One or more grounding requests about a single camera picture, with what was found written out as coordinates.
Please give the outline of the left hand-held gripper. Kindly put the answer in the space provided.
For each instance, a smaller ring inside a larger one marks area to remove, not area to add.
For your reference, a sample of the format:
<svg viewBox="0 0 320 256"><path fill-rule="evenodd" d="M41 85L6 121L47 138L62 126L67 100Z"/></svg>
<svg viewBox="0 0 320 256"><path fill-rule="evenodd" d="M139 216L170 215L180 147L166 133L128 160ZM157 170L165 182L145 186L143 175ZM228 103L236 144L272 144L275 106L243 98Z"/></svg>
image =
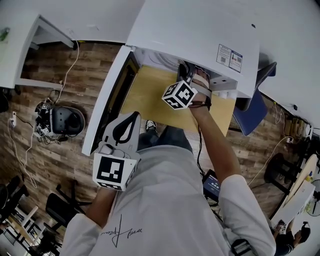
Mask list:
<svg viewBox="0 0 320 256"><path fill-rule="evenodd" d="M140 126L139 112L122 114L106 126L102 140L108 144L100 146L93 158L92 180L99 187L122 192L127 189L141 160L136 152Z"/></svg>

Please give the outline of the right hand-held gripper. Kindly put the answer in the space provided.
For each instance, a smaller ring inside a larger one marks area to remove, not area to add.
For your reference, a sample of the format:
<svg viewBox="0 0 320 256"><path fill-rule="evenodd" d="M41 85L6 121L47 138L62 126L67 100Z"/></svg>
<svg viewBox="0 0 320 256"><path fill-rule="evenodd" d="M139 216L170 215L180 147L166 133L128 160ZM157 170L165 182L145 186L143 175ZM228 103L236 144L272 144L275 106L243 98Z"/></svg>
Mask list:
<svg viewBox="0 0 320 256"><path fill-rule="evenodd" d="M178 66L176 82L168 86L161 97L172 109L182 110L200 107L209 109L211 107L212 90L193 80L196 67L208 73L206 69L189 62Z"/></svg>

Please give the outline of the person's right hand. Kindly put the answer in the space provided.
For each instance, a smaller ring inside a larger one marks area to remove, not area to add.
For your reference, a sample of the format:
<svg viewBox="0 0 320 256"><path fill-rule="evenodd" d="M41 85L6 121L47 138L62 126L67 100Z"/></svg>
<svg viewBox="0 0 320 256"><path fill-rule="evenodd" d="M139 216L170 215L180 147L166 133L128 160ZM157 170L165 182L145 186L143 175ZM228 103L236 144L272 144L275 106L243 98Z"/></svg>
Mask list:
<svg viewBox="0 0 320 256"><path fill-rule="evenodd" d="M193 75L192 80L198 82L199 85L202 85L203 87L206 87L207 89L210 88L210 76L202 68L196 67L194 69L194 75Z"/></svg>

